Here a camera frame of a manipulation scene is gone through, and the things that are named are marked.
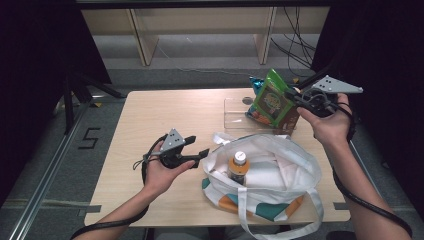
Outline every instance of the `wooden table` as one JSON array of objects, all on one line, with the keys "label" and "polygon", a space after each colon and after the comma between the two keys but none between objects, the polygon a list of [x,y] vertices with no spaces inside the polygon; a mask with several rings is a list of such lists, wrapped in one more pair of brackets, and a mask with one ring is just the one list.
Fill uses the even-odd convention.
[{"label": "wooden table", "polygon": [[[140,160],[151,145],[171,128],[183,136],[195,135],[194,144],[183,149],[183,155],[198,154],[206,148],[215,149],[214,132],[227,132],[234,137],[250,134],[242,129],[224,128],[226,98],[254,97],[250,88],[138,91],[128,95],[115,135],[106,156],[94,191],[91,205],[101,205],[98,213],[88,213],[85,224],[92,224],[110,213],[143,186]],[[328,159],[319,142],[313,137],[309,123],[299,119],[292,139],[314,155],[321,165],[322,179],[317,186],[324,206],[324,221],[347,221],[349,211],[336,210],[334,203],[344,203],[337,190]],[[200,165],[180,175],[171,188],[158,197],[147,214],[132,226],[222,226],[238,225],[238,216],[216,208],[203,194],[201,180],[206,175]],[[317,218],[309,197],[285,224],[307,223]],[[252,218],[253,224],[270,222]]]}]

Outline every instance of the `black curtain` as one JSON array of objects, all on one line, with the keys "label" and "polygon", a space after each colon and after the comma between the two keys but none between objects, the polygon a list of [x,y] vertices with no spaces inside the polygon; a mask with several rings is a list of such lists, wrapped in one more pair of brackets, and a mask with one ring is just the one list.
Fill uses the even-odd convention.
[{"label": "black curtain", "polygon": [[2,204],[46,130],[67,74],[110,78],[76,8],[1,1],[0,29]]}]

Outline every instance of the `bottle cap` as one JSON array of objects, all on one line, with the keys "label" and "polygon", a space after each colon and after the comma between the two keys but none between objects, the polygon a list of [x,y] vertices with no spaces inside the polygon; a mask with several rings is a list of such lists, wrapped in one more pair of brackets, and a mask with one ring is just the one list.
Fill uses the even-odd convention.
[{"label": "bottle cap", "polygon": [[234,162],[237,165],[244,165],[244,163],[246,163],[246,154],[242,151],[236,152],[236,154],[234,154]]}]

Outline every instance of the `green snack bag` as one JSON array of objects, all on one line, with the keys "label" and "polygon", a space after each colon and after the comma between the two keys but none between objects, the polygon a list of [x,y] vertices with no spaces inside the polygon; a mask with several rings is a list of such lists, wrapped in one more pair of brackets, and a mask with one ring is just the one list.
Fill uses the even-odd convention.
[{"label": "green snack bag", "polygon": [[299,114],[292,101],[284,97],[289,87],[283,79],[271,69],[255,98],[247,116],[274,128],[291,134],[296,126]]}]

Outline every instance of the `white tote bag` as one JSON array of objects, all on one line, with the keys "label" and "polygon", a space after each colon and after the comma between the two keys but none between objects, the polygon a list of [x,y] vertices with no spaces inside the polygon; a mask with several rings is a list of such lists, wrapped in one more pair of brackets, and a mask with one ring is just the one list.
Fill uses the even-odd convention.
[{"label": "white tote bag", "polygon": [[[228,178],[228,160],[243,151],[250,161],[245,186]],[[243,229],[256,239],[293,239],[318,230],[324,215],[315,189],[321,170],[315,157],[289,139],[271,134],[240,138],[220,146],[202,160],[207,174],[202,182],[205,195],[216,206],[238,212]],[[309,194],[317,221],[275,235],[249,230],[247,216],[271,222],[287,220]]]}]

